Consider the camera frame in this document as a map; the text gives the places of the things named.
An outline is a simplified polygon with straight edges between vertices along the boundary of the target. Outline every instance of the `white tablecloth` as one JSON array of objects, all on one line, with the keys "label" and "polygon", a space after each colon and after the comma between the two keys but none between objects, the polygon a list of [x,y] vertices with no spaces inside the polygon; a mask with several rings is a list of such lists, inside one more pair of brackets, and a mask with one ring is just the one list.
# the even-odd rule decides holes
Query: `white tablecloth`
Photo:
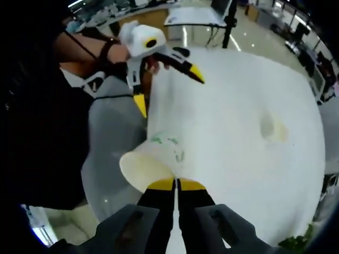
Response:
[{"label": "white tablecloth", "polygon": [[[184,150],[182,176],[205,185],[270,244],[304,234],[324,177],[323,127],[304,76],[263,57],[191,49],[201,85],[176,70],[153,80],[148,136],[170,131]],[[262,138],[260,114],[285,126],[284,141]]]}]

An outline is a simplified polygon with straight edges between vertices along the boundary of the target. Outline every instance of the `white paper cup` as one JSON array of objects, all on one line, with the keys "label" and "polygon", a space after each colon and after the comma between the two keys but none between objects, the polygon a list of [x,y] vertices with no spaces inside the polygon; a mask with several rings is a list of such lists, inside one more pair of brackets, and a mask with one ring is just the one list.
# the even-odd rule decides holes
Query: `white paper cup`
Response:
[{"label": "white paper cup", "polygon": [[178,176],[184,157],[177,138],[161,132],[125,153],[120,169],[125,179],[143,193],[157,180]]}]

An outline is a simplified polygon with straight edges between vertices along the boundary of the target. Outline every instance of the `green print on cup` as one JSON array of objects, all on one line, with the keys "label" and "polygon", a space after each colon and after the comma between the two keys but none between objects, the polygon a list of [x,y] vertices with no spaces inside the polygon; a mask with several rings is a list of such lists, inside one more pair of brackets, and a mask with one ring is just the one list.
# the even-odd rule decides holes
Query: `green print on cup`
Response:
[{"label": "green print on cup", "polygon": [[168,140],[172,141],[174,144],[178,144],[178,141],[174,138],[171,138],[171,139],[168,139]]},{"label": "green print on cup", "polygon": [[181,152],[181,156],[179,157],[179,155],[175,155],[175,159],[176,159],[176,162],[182,162],[185,158],[185,152],[182,151]]},{"label": "green print on cup", "polygon": [[153,137],[153,138],[151,138],[150,141],[151,141],[151,142],[156,142],[156,143],[159,143],[159,144],[162,144],[162,143],[163,143],[159,137]]}]

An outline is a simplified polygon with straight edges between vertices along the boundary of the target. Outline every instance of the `tiled floor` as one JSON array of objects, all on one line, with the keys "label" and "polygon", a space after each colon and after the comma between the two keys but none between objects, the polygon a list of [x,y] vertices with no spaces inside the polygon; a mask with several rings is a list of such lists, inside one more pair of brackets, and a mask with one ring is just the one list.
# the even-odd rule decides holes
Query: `tiled floor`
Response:
[{"label": "tiled floor", "polygon": [[[210,5],[210,1],[186,0],[183,2],[183,5],[208,6]],[[307,75],[304,68],[299,64],[298,59],[284,46],[284,40],[282,38],[278,37],[272,31],[266,30],[250,21],[247,16],[245,16],[244,9],[241,7],[238,8],[236,18],[238,19],[238,25],[232,30],[229,50],[241,50],[264,56],[289,66],[291,69],[305,76]],[[185,27],[184,34],[186,34],[188,46],[205,47],[210,36],[210,28],[196,26],[193,29],[192,33],[191,26]],[[213,50],[215,47],[221,47],[223,33],[221,29],[218,31],[208,46],[210,50]],[[173,46],[177,46],[178,44],[181,43],[171,42]],[[66,238],[70,243],[80,244],[95,234],[98,221],[88,205],[79,207],[73,211],[54,213],[54,216],[66,218],[62,220],[63,223],[60,223],[60,220],[52,220],[52,224],[53,221],[55,222],[56,235],[60,239]]]}]

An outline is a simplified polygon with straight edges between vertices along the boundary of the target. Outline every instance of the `black sleeve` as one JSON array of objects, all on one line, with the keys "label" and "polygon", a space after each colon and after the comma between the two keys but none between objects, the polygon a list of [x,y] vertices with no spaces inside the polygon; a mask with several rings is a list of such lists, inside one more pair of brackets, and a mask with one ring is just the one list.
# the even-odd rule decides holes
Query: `black sleeve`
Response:
[{"label": "black sleeve", "polygon": [[15,2],[13,10],[21,32],[36,33],[53,41],[65,29],[62,21],[70,15],[67,6],[66,0],[32,0]]}]

